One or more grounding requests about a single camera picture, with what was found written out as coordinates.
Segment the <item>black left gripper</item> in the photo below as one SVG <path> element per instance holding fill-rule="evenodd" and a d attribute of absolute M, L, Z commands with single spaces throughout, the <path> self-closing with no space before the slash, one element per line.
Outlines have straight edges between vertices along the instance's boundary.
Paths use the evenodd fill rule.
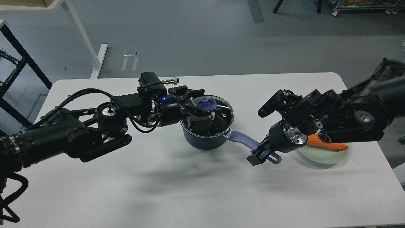
<path fill-rule="evenodd" d="M 190 114 L 191 109 L 201 109 L 192 99 L 204 96 L 205 89 L 190 89 L 183 85 L 169 88 L 168 94 L 157 102 L 156 111 L 160 116 L 158 127 L 176 124 L 186 119 L 187 129 L 191 131 L 205 131 L 217 127 L 217 115 L 221 114 L 221 108 Z"/>

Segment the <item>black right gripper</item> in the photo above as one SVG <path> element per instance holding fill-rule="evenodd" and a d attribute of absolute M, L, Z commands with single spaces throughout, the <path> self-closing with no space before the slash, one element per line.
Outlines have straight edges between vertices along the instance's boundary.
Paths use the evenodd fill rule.
<path fill-rule="evenodd" d="M 277 164 L 277 156 L 276 159 L 270 157 L 272 150 L 289 153 L 305 146 L 307 142 L 307 135 L 301 133 L 296 127 L 292 127 L 287 121 L 279 121 L 269 129 L 257 148 L 251 151 L 247 161 L 252 166 L 263 164 L 265 161 Z"/>

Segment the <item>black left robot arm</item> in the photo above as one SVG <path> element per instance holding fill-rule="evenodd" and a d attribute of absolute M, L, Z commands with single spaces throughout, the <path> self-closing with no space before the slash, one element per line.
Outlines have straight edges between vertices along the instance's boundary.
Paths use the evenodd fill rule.
<path fill-rule="evenodd" d="M 156 83 L 121 96 L 87 88 L 68 96 L 26 130 L 2 136 L 1 191 L 8 179 L 20 182 L 21 187 L 1 198 L 1 224 L 20 221 L 9 205 L 28 188 L 28 180 L 18 174 L 23 168 L 62 153 L 89 162 L 122 148 L 132 141 L 127 120 L 141 133 L 183 120 L 192 126 L 210 127 L 222 116 L 222 107 L 203 96 L 203 89 L 166 89 Z"/>

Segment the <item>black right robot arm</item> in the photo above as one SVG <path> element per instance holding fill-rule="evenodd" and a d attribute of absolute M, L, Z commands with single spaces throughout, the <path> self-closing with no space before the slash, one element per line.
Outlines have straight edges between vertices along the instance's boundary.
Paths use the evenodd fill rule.
<path fill-rule="evenodd" d="M 282 119 L 247 161 L 253 166 L 267 160 L 278 164 L 282 159 L 277 152 L 303 147 L 314 134 L 325 144 L 381 140 L 385 128 L 404 117 L 404 70 L 404 62 L 384 58 L 369 79 L 339 94 L 314 90 L 301 96 L 278 90 L 258 115 L 264 118 L 276 111 Z"/>

